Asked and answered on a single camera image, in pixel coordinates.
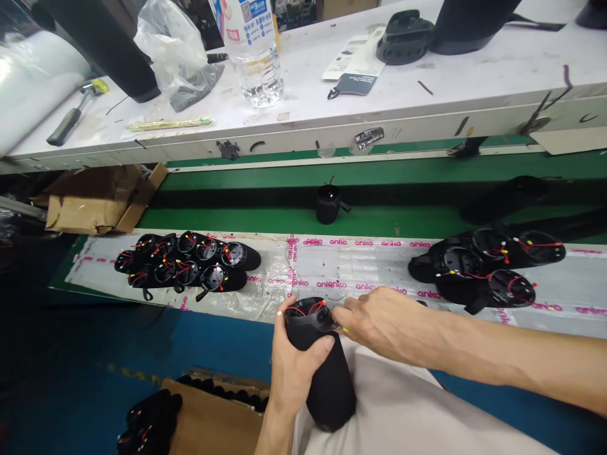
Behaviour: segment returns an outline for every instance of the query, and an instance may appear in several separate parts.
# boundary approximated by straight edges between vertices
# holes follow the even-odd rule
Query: forearm
[[[607,415],[607,340],[492,324],[432,312],[416,363],[494,385],[512,385]]]
[[[290,455],[295,417],[277,409],[270,399],[254,455]]]

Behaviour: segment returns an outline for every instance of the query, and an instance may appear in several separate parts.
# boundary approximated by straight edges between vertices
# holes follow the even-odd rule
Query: left hand
[[[295,348],[286,335],[285,309],[297,301],[287,298],[276,312],[272,348],[272,384],[268,406],[294,418],[305,404],[312,376],[324,363],[335,344],[333,336],[324,336],[307,351]]]

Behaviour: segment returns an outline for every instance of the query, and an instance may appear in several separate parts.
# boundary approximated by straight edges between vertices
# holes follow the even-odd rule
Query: hammer
[[[82,107],[90,97],[94,97],[100,94],[104,94],[109,91],[109,87],[101,79],[93,79],[82,85],[78,91],[84,96],[80,101],[78,107],[72,107],[67,115],[63,118],[57,129],[52,135],[48,137],[46,142],[50,145],[60,147],[65,142],[65,138],[71,129],[78,123],[80,116],[82,115]]]

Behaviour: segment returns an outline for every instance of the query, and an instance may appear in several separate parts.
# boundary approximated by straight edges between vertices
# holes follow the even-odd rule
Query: right hand
[[[383,357],[426,368],[433,363],[431,319],[435,313],[385,286],[358,299],[347,298],[345,308],[332,310],[348,338]]]

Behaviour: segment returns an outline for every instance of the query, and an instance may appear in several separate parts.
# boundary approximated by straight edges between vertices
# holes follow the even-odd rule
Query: blue floor
[[[57,253],[65,245],[49,248]],[[41,270],[54,268],[53,257]],[[271,325],[149,305],[106,306],[104,299],[48,290],[42,279],[29,286],[19,280],[11,284],[24,296],[0,315],[6,428],[0,452],[114,453],[127,410],[157,389],[160,378],[191,366],[270,379]],[[70,305],[49,307],[57,303]],[[436,375],[457,396],[559,453],[607,453],[607,420],[590,412],[511,387]]]

